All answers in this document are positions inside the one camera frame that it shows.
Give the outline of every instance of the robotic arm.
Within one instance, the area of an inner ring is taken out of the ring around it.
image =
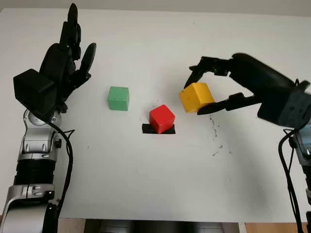
[[[16,99],[27,110],[26,127],[18,155],[16,176],[9,187],[2,214],[0,233],[55,233],[58,217],[69,187],[73,153],[69,136],[59,127],[61,113],[66,113],[65,101],[74,89],[84,84],[96,50],[88,46],[80,69],[74,61],[80,59],[81,28],[77,22],[78,10],[70,6],[59,43],[48,49],[40,71],[29,69],[14,77]],[[53,173],[57,151],[62,146],[58,133],[66,141],[69,165],[62,197],[55,205]]]
[[[220,110],[227,111],[261,103],[258,117],[271,123],[294,128],[281,139],[278,151],[285,171],[293,212],[297,221],[298,232],[302,233],[299,207],[287,168],[282,144],[289,139],[292,148],[296,149],[307,181],[307,197],[311,205],[311,95],[305,93],[310,85],[308,81],[294,83],[276,70],[257,59],[243,53],[236,53],[229,60],[202,57],[199,64],[190,67],[192,74],[185,88],[200,80],[206,72],[217,76],[231,77],[234,81],[249,89],[254,95],[244,97],[242,93],[230,95],[228,99],[209,104],[198,111],[198,115],[211,114]],[[308,232],[311,233],[311,212],[307,212]]]

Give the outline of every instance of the black cable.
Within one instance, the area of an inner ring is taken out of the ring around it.
[[[296,193],[295,193],[293,182],[292,182],[289,170],[287,168],[287,165],[286,165],[286,162],[285,162],[285,159],[283,156],[283,151],[282,151],[282,146],[283,146],[284,142],[297,131],[298,130],[293,130],[293,131],[289,132],[280,140],[280,142],[278,144],[278,154],[280,156],[280,160],[281,160],[281,163],[283,165],[286,180],[287,180],[287,187],[288,187],[288,191],[289,191],[289,195],[290,195],[290,199],[291,199],[292,209],[293,209],[293,213],[294,213],[296,223],[297,223],[297,231],[298,231],[298,233],[303,233],[302,223],[301,223],[301,218],[300,218],[300,211],[299,211]]]
[[[291,131],[293,131],[292,129],[283,129],[283,132],[285,133],[285,134],[288,134],[287,132],[291,132]]]
[[[51,127],[53,127],[56,131],[58,131],[62,135],[64,140],[66,141],[66,150],[67,150],[67,154],[68,154],[68,158],[69,158],[68,168],[67,168],[67,173],[66,173],[66,178],[65,178],[65,183],[64,183],[64,189],[63,189],[62,197],[61,197],[61,199],[60,199],[60,201],[58,203],[58,206],[57,206],[57,215],[59,216],[59,214],[60,214],[60,212],[62,210],[63,204],[64,204],[66,192],[67,192],[69,184],[70,184],[70,178],[71,178],[71,172],[72,172],[72,166],[73,166],[73,152],[72,152],[71,143],[69,141],[69,137],[74,132],[74,130],[68,131],[68,132],[71,132],[71,133],[70,133],[69,137],[67,137],[65,132],[63,132],[58,126],[54,125],[51,122],[47,122],[47,124],[50,125]]]
[[[294,148],[292,148],[292,153],[291,153],[290,164],[289,164],[289,166],[288,166],[288,172],[291,172],[291,167],[292,167],[293,157],[294,157]]]

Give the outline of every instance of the white tabletop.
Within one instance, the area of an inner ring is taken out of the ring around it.
[[[13,77],[39,70],[59,41],[67,9],[0,13],[0,210],[12,184],[24,134],[24,107]],[[186,114],[178,93],[202,55],[245,52],[292,80],[311,81],[311,18],[205,13],[79,10],[82,53],[97,43],[92,78],[69,98],[62,128],[76,129],[72,181],[62,217],[188,221],[294,221],[277,143],[282,128],[257,119],[259,105],[209,116]],[[243,91],[207,74],[216,99]],[[127,112],[110,111],[110,86],[130,90]],[[166,104],[175,135],[142,134],[150,110]],[[284,146],[289,156],[288,145]],[[60,195],[67,168],[59,152]],[[291,171],[302,219],[310,209],[294,157]]]

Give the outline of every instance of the yellow cube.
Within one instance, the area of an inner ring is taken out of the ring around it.
[[[196,113],[200,108],[214,103],[206,83],[192,83],[179,93],[186,113]]]

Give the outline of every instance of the green cube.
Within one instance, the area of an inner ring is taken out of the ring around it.
[[[108,95],[111,110],[127,111],[130,95],[127,87],[111,86]]]

